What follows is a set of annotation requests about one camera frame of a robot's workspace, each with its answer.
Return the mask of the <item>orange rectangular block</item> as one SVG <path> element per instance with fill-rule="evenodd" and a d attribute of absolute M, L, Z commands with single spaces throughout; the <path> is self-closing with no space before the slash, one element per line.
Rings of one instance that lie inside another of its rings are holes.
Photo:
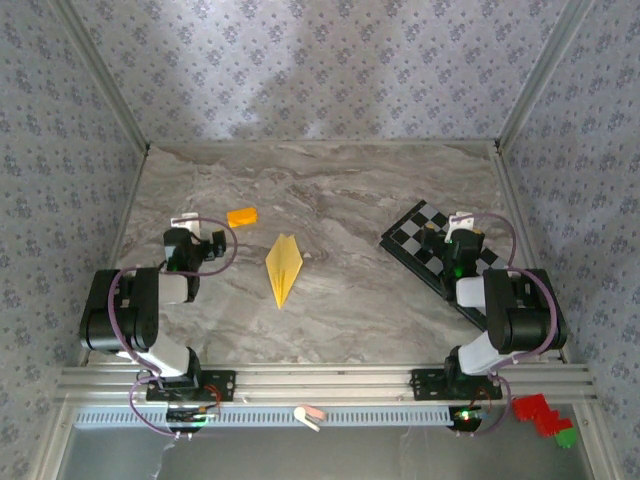
<path fill-rule="evenodd" d="M 228 211 L 226 218 L 228 225 L 232 229 L 236 229 L 257 223 L 259 215 L 255 207 L 247 207 Z"/>

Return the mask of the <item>black grey chessboard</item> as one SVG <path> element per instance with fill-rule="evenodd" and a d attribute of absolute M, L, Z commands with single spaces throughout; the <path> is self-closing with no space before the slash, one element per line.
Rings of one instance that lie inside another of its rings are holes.
<path fill-rule="evenodd" d="M 431 250 L 422 248 L 422 229 L 425 225 L 432 226 L 436 231 L 436 240 Z M 382 234 L 380 246 L 484 332 L 487 329 L 484 312 L 478 308 L 458 305 L 455 299 L 455 281 L 442 279 L 443 265 L 434 255 L 434 247 L 437 242 L 445 240 L 447 230 L 447 217 L 425 200 L 421 200 Z M 502 269 L 506 266 L 505 259 L 483 244 L 476 262 L 475 276 L 482 276 L 487 269 Z"/>

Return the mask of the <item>aluminium frame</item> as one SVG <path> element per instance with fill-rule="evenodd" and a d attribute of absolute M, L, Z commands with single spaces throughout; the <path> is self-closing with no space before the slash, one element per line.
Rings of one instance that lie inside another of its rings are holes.
<path fill-rule="evenodd" d="M 236 372 L 224 407 L 452 406 L 416 401 L 411 371 L 434 368 L 475 331 L 385 252 L 381 231 L 421 196 L 450 205 L 452 184 L 496 202 L 484 142 L 247 144 L 152 147 L 128 209 L 121 261 L 149 261 L 151 237 L 175 206 L 281 200 L 302 228 L 306 256 L 288 305 L 271 297 L 263 256 L 274 228 L 250 228 L 230 273 L 197 300 L 160 311 L 161 329 L 190 341 L 209 368 Z M 29 480 L 624 480 L 588 368 L 552 354 L 505 372 L 514 396 L 543 393 L 577 429 L 577 444 L 517 421 L 492 402 L 501 427 L 472 438 L 448 426 L 204 427 L 163 437 L 170 407 L 126 393 L 135 368 L 93 355 L 63 371 L 59 409 Z M 128 407 L 141 427 L 79 428 L 82 407 Z"/>

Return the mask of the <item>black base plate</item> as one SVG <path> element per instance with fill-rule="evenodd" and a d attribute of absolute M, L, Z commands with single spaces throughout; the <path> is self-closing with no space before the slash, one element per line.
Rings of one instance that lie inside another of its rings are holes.
<path fill-rule="evenodd" d="M 503 393 L 487 377 L 447 373 L 444 368 L 414 369 L 409 385 L 416 401 L 473 400 L 485 391 L 491 400 L 500 400 Z"/>
<path fill-rule="evenodd" d="M 146 391 L 148 402 L 216 403 L 234 400 L 236 372 L 203 370 L 194 377 L 180 376 L 151 381 Z"/>

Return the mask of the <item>yellow paper sheet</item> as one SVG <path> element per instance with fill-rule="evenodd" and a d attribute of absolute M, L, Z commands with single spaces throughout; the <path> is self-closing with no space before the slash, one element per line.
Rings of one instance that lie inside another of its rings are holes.
<path fill-rule="evenodd" d="M 265 265 L 277 308 L 282 309 L 303 265 L 295 236 L 280 234 Z"/>

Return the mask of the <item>red toy brick stack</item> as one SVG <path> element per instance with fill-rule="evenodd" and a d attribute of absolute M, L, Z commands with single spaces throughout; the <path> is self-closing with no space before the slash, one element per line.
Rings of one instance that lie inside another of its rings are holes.
<path fill-rule="evenodd" d="M 536 432 L 542 437 L 551 437 L 573 427 L 568 418 L 563 418 L 558 410 L 551 408 L 544 394 L 518 397 L 511 407 L 520 422 L 531 421 Z"/>

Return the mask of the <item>pink white clip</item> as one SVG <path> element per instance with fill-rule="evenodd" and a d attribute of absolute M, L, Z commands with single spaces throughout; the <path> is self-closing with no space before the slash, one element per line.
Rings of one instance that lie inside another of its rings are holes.
<path fill-rule="evenodd" d="M 327 414 L 324 411 L 309 405 L 297 406 L 293 411 L 293 415 L 296 421 L 315 432 L 320 431 L 320 423 L 327 418 Z"/>

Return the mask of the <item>small circuit board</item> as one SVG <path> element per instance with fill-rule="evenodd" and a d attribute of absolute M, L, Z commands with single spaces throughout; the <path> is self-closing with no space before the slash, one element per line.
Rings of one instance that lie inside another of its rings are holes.
<path fill-rule="evenodd" d="M 475 433 L 487 417 L 487 412 L 480 406 L 450 407 L 452 424 L 448 428 L 454 432 Z"/>
<path fill-rule="evenodd" d="M 165 414 L 165 423 L 174 433 L 196 433 L 220 415 L 215 405 L 185 408 L 170 407 Z"/>

